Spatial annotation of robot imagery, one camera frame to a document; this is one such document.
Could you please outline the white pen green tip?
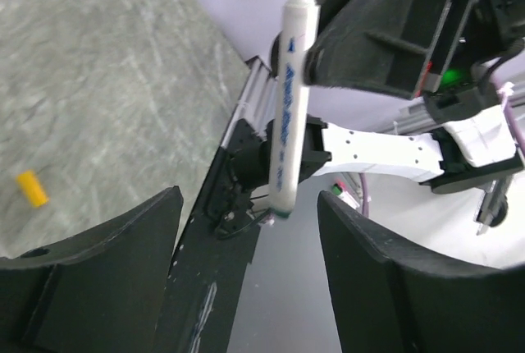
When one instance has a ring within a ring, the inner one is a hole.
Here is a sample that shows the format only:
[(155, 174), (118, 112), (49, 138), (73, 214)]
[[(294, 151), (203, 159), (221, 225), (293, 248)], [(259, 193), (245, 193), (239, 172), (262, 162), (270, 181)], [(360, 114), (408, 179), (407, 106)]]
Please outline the white pen green tip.
[(296, 203), (309, 98), (304, 64), (319, 12), (317, 0), (287, 0), (282, 10), (268, 185), (269, 208), (279, 218), (288, 218)]

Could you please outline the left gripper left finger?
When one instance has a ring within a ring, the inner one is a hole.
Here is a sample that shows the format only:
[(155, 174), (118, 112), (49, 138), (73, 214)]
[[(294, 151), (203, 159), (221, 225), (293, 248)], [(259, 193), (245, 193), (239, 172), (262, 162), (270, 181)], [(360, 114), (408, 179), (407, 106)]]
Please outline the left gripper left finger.
[(2, 258), (2, 351), (150, 352), (182, 205), (173, 186), (70, 238)]

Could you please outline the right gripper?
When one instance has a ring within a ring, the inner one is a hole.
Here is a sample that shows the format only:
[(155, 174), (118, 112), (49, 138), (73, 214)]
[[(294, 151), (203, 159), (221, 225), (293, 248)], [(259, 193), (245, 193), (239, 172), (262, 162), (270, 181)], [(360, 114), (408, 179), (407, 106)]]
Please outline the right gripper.
[(317, 40), (305, 63), (311, 85), (447, 98), (474, 86), (484, 62), (499, 67), (524, 50), (524, 0), (318, 2)]

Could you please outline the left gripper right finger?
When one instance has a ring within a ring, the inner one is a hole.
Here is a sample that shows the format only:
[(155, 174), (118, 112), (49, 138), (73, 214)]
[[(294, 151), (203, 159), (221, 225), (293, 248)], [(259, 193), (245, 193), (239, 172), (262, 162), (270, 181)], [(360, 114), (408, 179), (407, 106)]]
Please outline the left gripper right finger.
[(342, 351), (523, 351), (523, 266), (439, 254), (327, 191), (317, 217)]

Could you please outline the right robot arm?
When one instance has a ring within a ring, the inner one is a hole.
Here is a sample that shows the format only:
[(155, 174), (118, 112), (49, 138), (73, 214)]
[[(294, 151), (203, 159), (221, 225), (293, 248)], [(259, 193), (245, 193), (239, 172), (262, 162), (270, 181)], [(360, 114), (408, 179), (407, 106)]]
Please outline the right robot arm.
[[(524, 48), (524, 0), (288, 0), (272, 50), (276, 112), (231, 154), (235, 188), (288, 212), (332, 172), (404, 177), (449, 194), (520, 172), (491, 72)], [(310, 86), (422, 98), (428, 132), (351, 131), (307, 113)]]

